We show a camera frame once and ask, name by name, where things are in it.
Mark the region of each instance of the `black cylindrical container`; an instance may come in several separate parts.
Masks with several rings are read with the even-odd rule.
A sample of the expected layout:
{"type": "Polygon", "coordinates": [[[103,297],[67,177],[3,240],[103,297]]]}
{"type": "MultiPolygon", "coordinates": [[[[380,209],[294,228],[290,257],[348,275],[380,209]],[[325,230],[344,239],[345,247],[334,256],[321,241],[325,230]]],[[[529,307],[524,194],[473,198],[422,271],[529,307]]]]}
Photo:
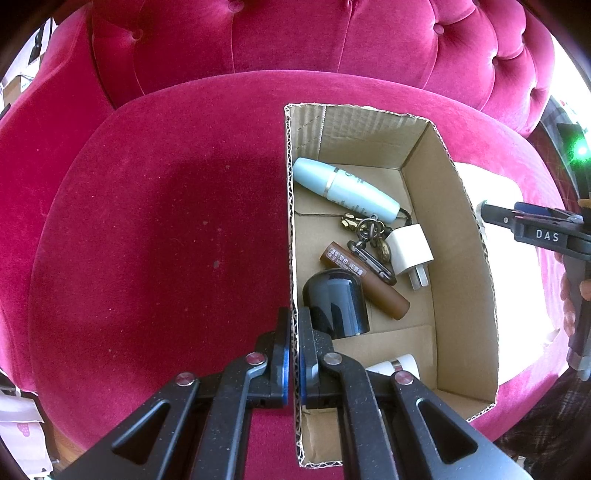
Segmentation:
{"type": "Polygon", "coordinates": [[[319,272],[308,279],[302,294],[312,327],[333,340],[369,331],[361,280],[353,272],[341,268],[319,272]]]}

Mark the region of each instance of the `lipstick tube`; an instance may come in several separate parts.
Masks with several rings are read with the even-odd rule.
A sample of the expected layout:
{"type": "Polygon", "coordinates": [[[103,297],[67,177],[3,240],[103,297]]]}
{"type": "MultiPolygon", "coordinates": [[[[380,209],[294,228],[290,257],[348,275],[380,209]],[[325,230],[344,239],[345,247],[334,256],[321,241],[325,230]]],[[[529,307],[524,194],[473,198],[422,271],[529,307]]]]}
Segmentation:
{"type": "Polygon", "coordinates": [[[345,268],[356,274],[361,279],[364,295],[388,316],[400,320],[408,312],[410,303],[407,299],[386,285],[362,261],[339,244],[332,242],[324,250],[320,261],[327,267],[345,268]]]}

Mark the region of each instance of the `bottle cap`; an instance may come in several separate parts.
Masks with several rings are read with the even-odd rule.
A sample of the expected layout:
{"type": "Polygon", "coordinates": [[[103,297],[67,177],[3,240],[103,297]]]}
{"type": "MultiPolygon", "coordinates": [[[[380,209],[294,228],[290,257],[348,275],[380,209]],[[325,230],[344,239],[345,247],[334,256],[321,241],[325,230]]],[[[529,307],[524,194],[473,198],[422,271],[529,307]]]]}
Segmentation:
{"type": "Polygon", "coordinates": [[[300,157],[293,165],[294,180],[321,197],[326,197],[326,186],[334,179],[338,168],[300,157]]]}
{"type": "Polygon", "coordinates": [[[369,331],[361,280],[353,272],[341,268],[318,272],[308,279],[302,296],[314,330],[333,340],[369,331]]]}

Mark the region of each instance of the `white phone charger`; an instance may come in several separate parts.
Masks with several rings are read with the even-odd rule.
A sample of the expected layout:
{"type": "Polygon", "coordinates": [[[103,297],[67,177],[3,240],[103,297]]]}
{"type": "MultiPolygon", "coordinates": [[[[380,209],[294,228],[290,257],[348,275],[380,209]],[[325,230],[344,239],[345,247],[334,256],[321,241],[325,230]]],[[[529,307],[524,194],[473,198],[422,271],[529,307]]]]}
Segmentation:
{"type": "Polygon", "coordinates": [[[429,285],[425,265],[433,261],[433,254],[418,223],[393,230],[386,243],[395,275],[408,273],[413,290],[429,285]]]}

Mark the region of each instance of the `keychain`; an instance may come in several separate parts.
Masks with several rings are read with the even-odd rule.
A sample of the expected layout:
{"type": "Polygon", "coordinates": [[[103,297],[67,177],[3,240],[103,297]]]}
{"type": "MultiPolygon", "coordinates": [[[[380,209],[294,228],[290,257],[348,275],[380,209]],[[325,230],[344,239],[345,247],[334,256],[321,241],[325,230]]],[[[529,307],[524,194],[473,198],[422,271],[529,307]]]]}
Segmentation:
{"type": "MultiPolygon", "coordinates": [[[[355,218],[347,218],[347,220],[356,221],[355,218]]],[[[390,272],[389,269],[382,265],[380,260],[376,259],[365,248],[367,244],[374,239],[381,238],[384,234],[385,226],[377,218],[366,218],[357,223],[356,233],[359,238],[358,242],[350,240],[347,242],[347,247],[359,259],[361,259],[384,283],[388,285],[396,284],[396,276],[390,272]]]]}
{"type": "Polygon", "coordinates": [[[362,237],[359,237],[367,240],[369,244],[376,249],[377,257],[379,258],[380,262],[383,264],[387,264],[390,262],[390,247],[385,242],[385,238],[388,237],[389,234],[392,233],[392,228],[389,226],[384,225],[383,222],[376,218],[357,218],[352,213],[345,213],[340,218],[340,223],[346,230],[351,232],[355,232],[360,235],[358,232],[362,232],[362,237]]]}

